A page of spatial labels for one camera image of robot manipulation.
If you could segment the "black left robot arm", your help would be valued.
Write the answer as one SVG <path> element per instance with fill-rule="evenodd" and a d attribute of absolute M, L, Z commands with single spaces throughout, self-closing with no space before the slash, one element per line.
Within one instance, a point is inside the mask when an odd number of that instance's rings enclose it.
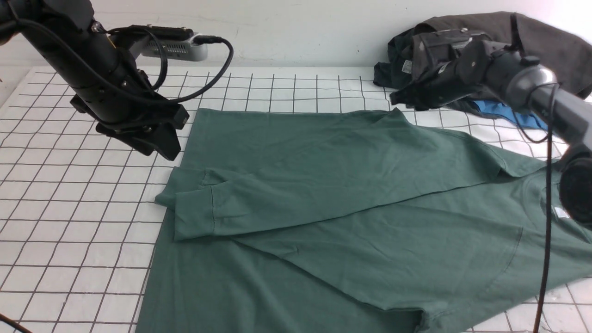
<path fill-rule="evenodd" d="M 21 34 L 74 91 L 72 106 L 95 130 L 146 156 L 180 153 L 188 112 L 159 95 L 136 65 L 142 38 L 110 37 L 88 0 L 3 0 L 1 44 Z"/>

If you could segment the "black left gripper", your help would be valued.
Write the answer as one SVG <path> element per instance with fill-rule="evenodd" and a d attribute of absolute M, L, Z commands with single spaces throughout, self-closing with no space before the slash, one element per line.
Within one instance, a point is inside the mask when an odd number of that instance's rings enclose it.
<path fill-rule="evenodd" d="M 181 104 L 151 104 L 127 99 L 106 88 L 76 89 L 70 103 L 76 111 L 96 120 L 99 134 L 114 138 L 150 156 L 157 152 L 169 161 L 180 153 L 176 131 L 189 114 Z"/>

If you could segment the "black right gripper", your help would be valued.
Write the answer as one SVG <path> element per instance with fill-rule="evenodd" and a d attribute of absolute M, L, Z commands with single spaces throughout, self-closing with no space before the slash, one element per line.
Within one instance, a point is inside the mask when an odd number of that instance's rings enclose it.
<path fill-rule="evenodd" d="M 486 32 L 467 28 L 422 32 L 412 37 L 412 78 L 391 93 L 390 102 L 426 111 L 465 98 L 484 99 L 490 93 L 478 84 L 463 82 L 456 73 L 465 48 L 473 42 L 497 45 Z"/>

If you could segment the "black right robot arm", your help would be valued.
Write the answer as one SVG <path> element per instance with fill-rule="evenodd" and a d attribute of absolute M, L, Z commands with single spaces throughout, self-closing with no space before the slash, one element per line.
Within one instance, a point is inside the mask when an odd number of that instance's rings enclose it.
<path fill-rule="evenodd" d="M 560 201 L 564 210 L 590 229 L 591 106 L 560 88 L 552 70 L 517 46 L 473 39 L 452 61 L 421 74 L 391 94 L 391 103 L 417 110 L 439 108 L 472 93 L 489 91 L 513 111 L 534 112 L 568 150 L 561 158 Z"/>

